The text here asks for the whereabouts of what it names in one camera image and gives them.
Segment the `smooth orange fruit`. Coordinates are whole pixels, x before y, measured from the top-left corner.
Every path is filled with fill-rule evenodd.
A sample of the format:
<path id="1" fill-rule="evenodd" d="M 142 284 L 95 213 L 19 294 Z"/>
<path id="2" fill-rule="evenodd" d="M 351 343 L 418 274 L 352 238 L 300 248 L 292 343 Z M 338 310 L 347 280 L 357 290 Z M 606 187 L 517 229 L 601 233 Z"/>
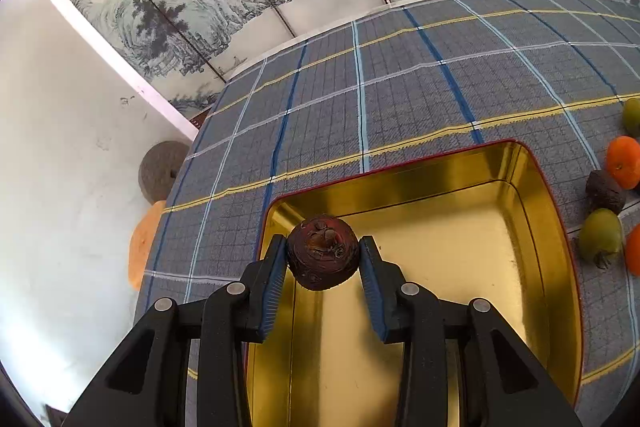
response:
<path id="1" fill-rule="evenodd" d="M 625 263 L 632 275 L 640 277 L 640 225 L 636 225 L 626 237 Z"/>

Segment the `dark brown mangosteen fruit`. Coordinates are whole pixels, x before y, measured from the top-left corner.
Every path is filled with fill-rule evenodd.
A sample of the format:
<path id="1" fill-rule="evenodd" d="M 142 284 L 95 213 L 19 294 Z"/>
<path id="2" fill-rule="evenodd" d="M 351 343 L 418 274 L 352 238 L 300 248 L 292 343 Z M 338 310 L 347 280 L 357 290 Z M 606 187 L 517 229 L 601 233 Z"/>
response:
<path id="1" fill-rule="evenodd" d="M 354 231 L 332 216 L 299 223 L 286 240 L 288 269 L 310 291 L 326 291 L 346 282 L 358 270 L 360 259 Z"/>

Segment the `orange tangerine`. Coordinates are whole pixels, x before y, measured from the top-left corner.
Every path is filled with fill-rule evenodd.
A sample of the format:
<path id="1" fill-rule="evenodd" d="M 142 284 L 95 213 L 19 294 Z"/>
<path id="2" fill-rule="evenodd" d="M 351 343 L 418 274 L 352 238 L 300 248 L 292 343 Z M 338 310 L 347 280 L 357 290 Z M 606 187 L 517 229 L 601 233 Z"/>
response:
<path id="1" fill-rule="evenodd" d="M 605 170 L 621 188 L 631 190 L 640 179 L 640 145 L 630 136 L 621 135 L 608 144 Z"/>

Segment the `green round fruit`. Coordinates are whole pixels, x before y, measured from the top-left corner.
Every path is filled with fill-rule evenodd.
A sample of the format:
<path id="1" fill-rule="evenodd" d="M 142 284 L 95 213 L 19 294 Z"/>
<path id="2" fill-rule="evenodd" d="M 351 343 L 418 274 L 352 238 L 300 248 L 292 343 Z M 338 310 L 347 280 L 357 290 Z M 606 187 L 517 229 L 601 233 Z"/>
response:
<path id="1" fill-rule="evenodd" d="M 640 136 L 640 98 L 628 98 L 623 107 L 623 127 L 633 138 Z"/>

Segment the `orange round cushion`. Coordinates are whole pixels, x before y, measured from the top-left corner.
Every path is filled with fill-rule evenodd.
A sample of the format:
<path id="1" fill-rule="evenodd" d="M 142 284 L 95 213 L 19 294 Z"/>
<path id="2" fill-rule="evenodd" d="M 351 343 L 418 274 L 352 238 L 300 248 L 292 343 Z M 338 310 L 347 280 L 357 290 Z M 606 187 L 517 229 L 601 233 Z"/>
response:
<path id="1" fill-rule="evenodd" d="M 135 291 L 140 291 L 146 262 L 149 260 L 151 247 L 162 217 L 166 202 L 154 202 L 143 216 L 134 233 L 131 234 L 128 251 L 128 282 Z"/>

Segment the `gold and red toffee tin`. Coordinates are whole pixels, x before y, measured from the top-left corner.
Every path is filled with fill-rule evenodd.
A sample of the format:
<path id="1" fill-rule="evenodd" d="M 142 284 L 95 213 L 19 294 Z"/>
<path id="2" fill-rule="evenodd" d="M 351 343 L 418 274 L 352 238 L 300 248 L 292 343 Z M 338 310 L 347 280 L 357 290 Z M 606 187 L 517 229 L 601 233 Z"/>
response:
<path id="1" fill-rule="evenodd" d="M 574 262 L 534 154 L 502 140 L 324 184 L 276 199 L 259 245 L 319 216 L 374 239 L 383 260 L 437 298 L 488 300 L 574 409 L 582 317 Z M 398 426 L 402 345 L 374 331 L 360 273 L 327 291 L 288 277 L 273 330 L 250 347 L 256 426 Z M 446 344 L 448 423 L 463 426 L 459 357 Z"/>

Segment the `green fruit with stem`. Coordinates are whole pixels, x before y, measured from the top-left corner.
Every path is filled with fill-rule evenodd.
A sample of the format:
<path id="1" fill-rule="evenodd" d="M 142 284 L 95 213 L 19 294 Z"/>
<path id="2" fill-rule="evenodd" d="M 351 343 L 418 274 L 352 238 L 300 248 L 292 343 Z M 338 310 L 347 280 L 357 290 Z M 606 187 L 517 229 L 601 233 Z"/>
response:
<path id="1" fill-rule="evenodd" d="M 624 251 L 624 233 L 620 219 L 612 210 L 593 210 L 579 231 L 577 245 L 582 260 L 600 270 L 607 270 Z"/>

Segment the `dark brown passion fruit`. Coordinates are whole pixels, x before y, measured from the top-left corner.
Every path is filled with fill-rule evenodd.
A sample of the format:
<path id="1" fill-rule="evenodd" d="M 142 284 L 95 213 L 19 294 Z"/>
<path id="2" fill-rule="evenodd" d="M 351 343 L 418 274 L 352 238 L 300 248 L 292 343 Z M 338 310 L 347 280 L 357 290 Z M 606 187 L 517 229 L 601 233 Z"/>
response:
<path id="1" fill-rule="evenodd" d="M 626 204 L 626 192 L 605 170 L 592 170 L 586 182 L 586 195 L 591 211 L 611 210 L 619 215 Z"/>

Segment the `grey plaid tablecloth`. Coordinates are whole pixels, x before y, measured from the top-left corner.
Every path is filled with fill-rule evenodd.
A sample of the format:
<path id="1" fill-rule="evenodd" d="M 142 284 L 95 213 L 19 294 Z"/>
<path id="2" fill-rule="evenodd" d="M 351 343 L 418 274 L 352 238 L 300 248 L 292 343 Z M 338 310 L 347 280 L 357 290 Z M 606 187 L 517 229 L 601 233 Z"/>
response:
<path id="1" fill-rule="evenodd" d="M 535 154 L 570 234 L 639 93 L 639 8 L 623 0 L 426 0 L 338 26 L 231 80 L 168 196 L 137 311 L 194 300 L 257 253 L 270 202 L 500 139 Z"/>

